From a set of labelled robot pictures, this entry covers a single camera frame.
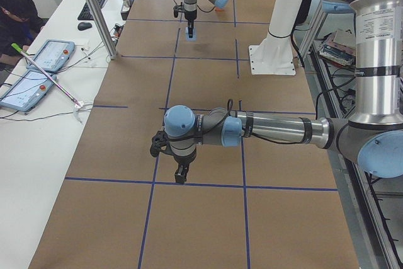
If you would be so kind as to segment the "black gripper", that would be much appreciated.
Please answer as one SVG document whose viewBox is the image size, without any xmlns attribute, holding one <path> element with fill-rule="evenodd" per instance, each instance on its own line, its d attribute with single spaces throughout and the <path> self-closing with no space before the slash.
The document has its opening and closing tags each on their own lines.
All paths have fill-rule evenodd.
<svg viewBox="0 0 403 269">
<path fill-rule="evenodd" d="M 189 37 L 193 37 L 194 36 L 194 21 L 197 18 L 197 10 L 185 11 L 184 17 L 188 21 L 188 26 L 186 27 L 186 30 L 187 30 L 186 33 Z"/>
<path fill-rule="evenodd" d="M 173 157 L 178 163 L 178 168 L 174 173 L 175 182 L 177 184 L 184 185 L 187 182 L 187 174 L 190 164 L 196 159 L 196 149 L 185 156 L 174 154 Z"/>
</svg>

